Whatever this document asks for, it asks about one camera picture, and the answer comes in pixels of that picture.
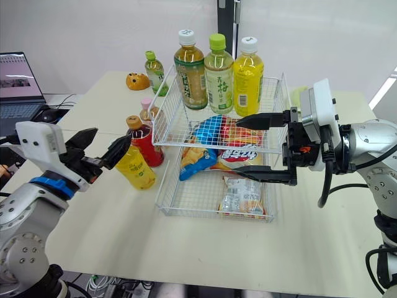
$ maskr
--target laptop screen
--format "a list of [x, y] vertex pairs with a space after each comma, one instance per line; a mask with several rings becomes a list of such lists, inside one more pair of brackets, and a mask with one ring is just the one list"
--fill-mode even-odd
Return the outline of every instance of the laptop screen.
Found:
[[43, 98], [24, 53], [0, 53], [0, 101]]

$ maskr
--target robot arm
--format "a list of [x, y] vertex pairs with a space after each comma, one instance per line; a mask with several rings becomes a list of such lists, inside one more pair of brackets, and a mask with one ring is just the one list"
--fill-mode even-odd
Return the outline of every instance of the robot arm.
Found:
[[102, 158], [84, 156], [97, 129], [78, 132], [66, 143], [53, 124], [19, 122], [24, 155], [42, 171], [0, 202], [0, 297], [66, 297], [62, 271], [49, 265], [45, 242], [76, 191], [86, 191], [127, 152], [131, 136], [117, 139]]
[[373, 277], [369, 257], [378, 254], [377, 276], [379, 283], [388, 289], [384, 297], [397, 297], [397, 125], [385, 120], [370, 120], [361, 124], [338, 125], [336, 101], [331, 97], [328, 80], [314, 84], [301, 93], [301, 118], [292, 107], [283, 113], [251, 115], [241, 119], [239, 126], [248, 129], [270, 129], [288, 126], [288, 135], [283, 144], [284, 171], [272, 171], [270, 167], [243, 167], [239, 174], [260, 182], [297, 184], [296, 167], [307, 166], [312, 171], [322, 171], [326, 165], [323, 193], [319, 207], [324, 207], [330, 192], [333, 174], [357, 171], [372, 191], [378, 206], [375, 225], [383, 238], [381, 248], [370, 251], [366, 264], [370, 277], [378, 290], [384, 294]]

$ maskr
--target laptop keyboard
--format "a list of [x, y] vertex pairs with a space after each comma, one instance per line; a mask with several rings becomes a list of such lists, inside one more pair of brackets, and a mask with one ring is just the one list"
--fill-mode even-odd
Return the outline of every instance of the laptop keyboard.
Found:
[[30, 118], [33, 116], [33, 113], [36, 111], [36, 109], [36, 104], [2, 106], [0, 108], [0, 118]]

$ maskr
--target pink bottle cap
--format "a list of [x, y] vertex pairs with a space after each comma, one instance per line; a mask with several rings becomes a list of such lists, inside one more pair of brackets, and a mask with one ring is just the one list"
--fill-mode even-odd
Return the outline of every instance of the pink bottle cap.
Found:
[[144, 110], [149, 109], [149, 106], [150, 106], [150, 104], [151, 104], [151, 101], [152, 101], [152, 98], [150, 98], [150, 97], [145, 97], [144, 99], [142, 99], [142, 100], [141, 100], [142, 108], [143, 108]]

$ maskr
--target bottle cap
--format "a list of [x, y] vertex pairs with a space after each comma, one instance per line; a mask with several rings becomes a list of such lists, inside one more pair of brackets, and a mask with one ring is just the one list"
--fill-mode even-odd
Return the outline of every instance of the bottle cap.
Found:
[[226, 48], [226, 39], [223, 34], [215, 33], [210, 35], [210, 49], [223, 50]]
[[138, 129], [142, 126], [141, 119], [139, 119], [138, 116], [134, 116], [134, 115], [127, 117], [125, 122], [127, 123], [128, 127], [131, 129]]
[[156, 55], [154, 54], [154, 51], [146, 51], [145, 55], [146, 55], [146, 59], [148, 60], [156, 59]]
[[145, 97], [141, 100], [141, 105], [144, 110], [149, 109], [152, 99], [150, 97]]
[[179, 44], [180, 45], [194, 45], [196, 38], [194, 37], [193, 30], [185, 29], [179, 31]]
[[258, 39], [252, 36], [243, 37], [241, 39], [241, 51], [243, 53], [255, 53], [258, 51]]

